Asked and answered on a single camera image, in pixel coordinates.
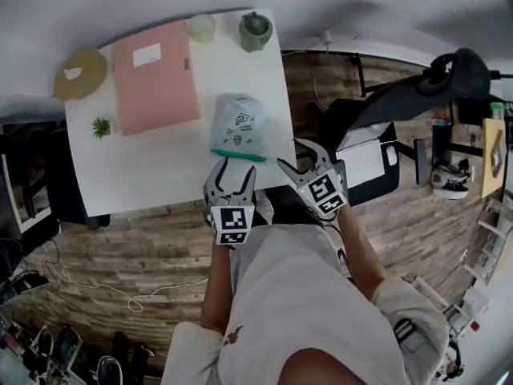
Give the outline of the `black office chair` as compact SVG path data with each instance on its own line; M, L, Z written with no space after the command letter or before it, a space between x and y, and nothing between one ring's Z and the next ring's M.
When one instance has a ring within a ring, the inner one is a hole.
M480 56L468 48L437 57L420 75L382 84L365 100L336 99L318 114L317 139L332 155L357 129L386 124L377 135L385 143L375 153L384 164L384 173L348 188L347 199L356 206L382 197L398 187L399 167L388 161L387 148L415 162L416 183L428 177L426 146L414 140L412 147L395 138L395 122L413 118L461 97L483 100L490 94L490 72Z

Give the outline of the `person's black trousers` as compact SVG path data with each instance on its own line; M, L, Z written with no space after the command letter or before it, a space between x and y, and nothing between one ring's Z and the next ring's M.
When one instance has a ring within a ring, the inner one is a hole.
M324 229L324 225L310 213L309 207L289 185L266 188L263 190L273 210L271 222L255 211L252 219L252 228L259 226L280 226L300 230Z

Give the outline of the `small potted green plant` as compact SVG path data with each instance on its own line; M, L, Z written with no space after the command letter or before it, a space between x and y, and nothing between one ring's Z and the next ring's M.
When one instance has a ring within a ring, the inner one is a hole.
M95 118L92 122L93 137L101 140L103 137L109 136L112 131L112 122L108 118Z

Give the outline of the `person's white t-shirt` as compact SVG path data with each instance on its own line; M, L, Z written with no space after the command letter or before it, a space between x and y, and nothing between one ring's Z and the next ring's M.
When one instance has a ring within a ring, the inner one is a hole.
M332 355L367 385L428 385L448 344L442 313L400 277L367 298L316 225L266 225L232 252L232 308L222 334L176 326L166 385L277 385L295 352Z

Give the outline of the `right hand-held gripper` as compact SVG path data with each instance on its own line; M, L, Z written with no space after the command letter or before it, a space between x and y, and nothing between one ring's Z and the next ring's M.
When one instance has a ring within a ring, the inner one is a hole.
M289 162L277 158L277 165L297 186L300 197L323 218L337 215L337 211L347 204L342 176L334 169L329 153L311 140L296 138L314 163L315 170L298 171Z

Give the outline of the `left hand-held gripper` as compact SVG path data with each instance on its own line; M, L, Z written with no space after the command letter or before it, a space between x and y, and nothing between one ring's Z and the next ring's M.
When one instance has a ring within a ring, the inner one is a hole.
M212 228L215 243L234 246L244 244L252 228L256 211L252 195L257 170L255 166L248 170L239 191L224 194L220 182L227 166L228 157L223 157L204 183L206 220Z

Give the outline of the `translucent plastic cup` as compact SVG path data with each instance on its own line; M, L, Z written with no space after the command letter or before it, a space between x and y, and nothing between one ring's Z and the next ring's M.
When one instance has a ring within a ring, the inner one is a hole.
M210 14L193 16L187 26L189 37L199 44L209 44L216 33L216 21Z

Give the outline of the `person's right forearm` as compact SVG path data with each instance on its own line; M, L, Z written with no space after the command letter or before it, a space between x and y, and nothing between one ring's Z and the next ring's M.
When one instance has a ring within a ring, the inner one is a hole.
M371 300L376 289L386 280L385 268L349 205L340 208L337 222L353 282Z

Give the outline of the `person's left forearm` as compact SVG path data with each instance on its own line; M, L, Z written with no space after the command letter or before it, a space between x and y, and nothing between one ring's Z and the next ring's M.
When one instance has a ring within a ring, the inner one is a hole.
M200 312L200 326L225 334L232 299L230 248L213 244L207 287Z

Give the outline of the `green lidded bottle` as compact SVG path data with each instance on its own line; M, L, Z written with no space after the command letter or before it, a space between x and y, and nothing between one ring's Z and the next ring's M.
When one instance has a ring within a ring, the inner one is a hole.
M244 14L239 24L240 45L248 53L262 51L273 35L272 22L256 11Z

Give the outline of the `white printed pouch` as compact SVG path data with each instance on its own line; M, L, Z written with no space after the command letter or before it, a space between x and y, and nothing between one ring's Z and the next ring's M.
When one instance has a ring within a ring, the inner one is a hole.
M223 94L216 101L210 151L218 156L263 163L265 109L245 94Z

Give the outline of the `white shelf rack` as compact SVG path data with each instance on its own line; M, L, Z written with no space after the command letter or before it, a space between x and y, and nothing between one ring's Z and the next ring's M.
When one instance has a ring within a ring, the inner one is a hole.
M492 225L484 220L478 220L477 230L487 231L487 242L481 248L480 255L473 265L463 265L475 281L463 295L463 309L460 313L465 314L467 318L467 324L463 329L474 332L479 331L480 319L491 303L485 289L491 284L492 279L499 275L509 254L507 245L513 243L513 192L506 190L502 201L490 199L485 206L485 212L496 214L498 223Z

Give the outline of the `round tan box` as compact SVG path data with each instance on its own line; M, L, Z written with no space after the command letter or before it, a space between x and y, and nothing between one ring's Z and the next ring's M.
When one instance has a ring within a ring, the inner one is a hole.
M107 75L107 59L95 48L81 49L73 53L58 69L54 79L54 96L66 102L84 99L95 92ZM81 67L82 74L74 80L67 80L63 69Z

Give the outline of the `silver laptop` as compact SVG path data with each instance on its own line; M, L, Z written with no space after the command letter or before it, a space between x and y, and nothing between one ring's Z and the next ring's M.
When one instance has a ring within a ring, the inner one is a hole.
M348 188L356 187L385 174L388 164L386 148L392 140L379 140L391 122L374 124L348 131L336 151L338 160L345 162Z

